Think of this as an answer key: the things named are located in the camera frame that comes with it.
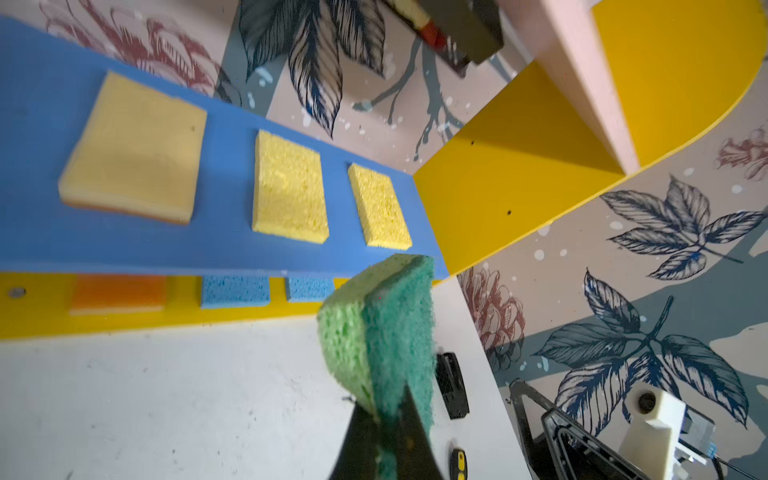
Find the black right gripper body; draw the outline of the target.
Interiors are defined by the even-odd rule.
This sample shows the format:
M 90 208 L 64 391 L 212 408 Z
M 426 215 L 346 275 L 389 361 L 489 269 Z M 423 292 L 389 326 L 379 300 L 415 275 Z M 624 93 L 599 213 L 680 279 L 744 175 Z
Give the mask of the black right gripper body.
M 648 479 L 561 410 L 545 413 L 542 426 L 556 479 Z

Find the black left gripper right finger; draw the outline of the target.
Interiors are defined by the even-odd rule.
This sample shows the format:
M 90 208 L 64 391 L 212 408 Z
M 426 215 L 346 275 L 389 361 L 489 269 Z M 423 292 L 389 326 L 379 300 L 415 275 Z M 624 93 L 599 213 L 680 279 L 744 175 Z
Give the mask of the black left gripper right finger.
M 393 427 L 399 480 L 442 480 L 410 387 L 405 385 Z

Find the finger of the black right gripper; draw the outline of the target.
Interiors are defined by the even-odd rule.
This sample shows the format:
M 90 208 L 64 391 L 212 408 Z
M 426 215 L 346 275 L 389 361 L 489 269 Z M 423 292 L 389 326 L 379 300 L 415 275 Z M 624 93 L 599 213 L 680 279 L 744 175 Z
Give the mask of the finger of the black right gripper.
M 534 479 L 563 479 L 562 443 L 551 418 L 555 405 L 523 380 L 509 387 L 523 456 Z

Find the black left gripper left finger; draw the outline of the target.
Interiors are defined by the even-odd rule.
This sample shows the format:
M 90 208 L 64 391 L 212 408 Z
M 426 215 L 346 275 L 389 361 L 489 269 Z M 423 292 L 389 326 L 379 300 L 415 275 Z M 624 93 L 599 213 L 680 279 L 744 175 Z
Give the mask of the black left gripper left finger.
M 359 403 L 329 480 L 374 480 L 378 476 L 379 425 Z

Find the dark green scouring sponge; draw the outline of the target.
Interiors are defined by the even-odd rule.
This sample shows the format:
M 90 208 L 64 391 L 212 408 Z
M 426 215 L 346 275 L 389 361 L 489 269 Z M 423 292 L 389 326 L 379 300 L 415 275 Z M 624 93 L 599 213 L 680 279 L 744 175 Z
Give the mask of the dark green scouring sponge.
M 348 280 L 317 315 L 329 372 L 379 425 L 376 479 L 398 479 L 393 427 L 405 385 L 428 439 L 433 425 L 433 275 L 431 257 L 394 254 Z

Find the blue cellulose sponge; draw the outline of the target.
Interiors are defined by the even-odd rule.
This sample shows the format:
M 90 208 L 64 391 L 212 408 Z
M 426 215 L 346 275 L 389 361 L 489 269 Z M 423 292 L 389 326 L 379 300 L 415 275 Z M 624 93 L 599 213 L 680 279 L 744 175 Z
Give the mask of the blue cellulose sponge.
M 335 291 L 331 278 L 288 277 L 286 298 L 292 303 L 323 302 Z
M 202 278 L 203 309 L 262 307 L 270 300 L 268 277 L 209 275 Z

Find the yellow sponge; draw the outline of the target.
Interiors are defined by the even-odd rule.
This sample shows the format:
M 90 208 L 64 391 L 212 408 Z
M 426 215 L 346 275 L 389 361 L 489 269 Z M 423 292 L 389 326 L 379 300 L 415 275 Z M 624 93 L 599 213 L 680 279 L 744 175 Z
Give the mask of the yellow sponge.
M 348 176 L 366 245 L 405 251 L 412 239 L 391 179 L 352 164 Z
M 254 157 L 252 230 L 325 243 L 330 231 L 320 154 L 260 130 Z

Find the orange rectangular sponge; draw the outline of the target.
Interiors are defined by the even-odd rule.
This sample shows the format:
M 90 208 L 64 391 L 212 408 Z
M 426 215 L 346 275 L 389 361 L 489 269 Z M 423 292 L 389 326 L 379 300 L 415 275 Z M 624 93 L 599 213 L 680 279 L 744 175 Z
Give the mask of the orange rectangular sponge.
M 147 275 L 78 275 L 69 313 L 73 316 L 161 311 L 167 280 Z

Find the beige orange-backed sponge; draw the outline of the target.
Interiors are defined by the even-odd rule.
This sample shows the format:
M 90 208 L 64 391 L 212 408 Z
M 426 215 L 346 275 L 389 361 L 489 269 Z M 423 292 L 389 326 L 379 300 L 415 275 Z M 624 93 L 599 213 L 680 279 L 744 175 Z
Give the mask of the beige orange-backed sponge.
M 110 72 L 58 180 L 63 203 L 188 224 L 205 110 Z

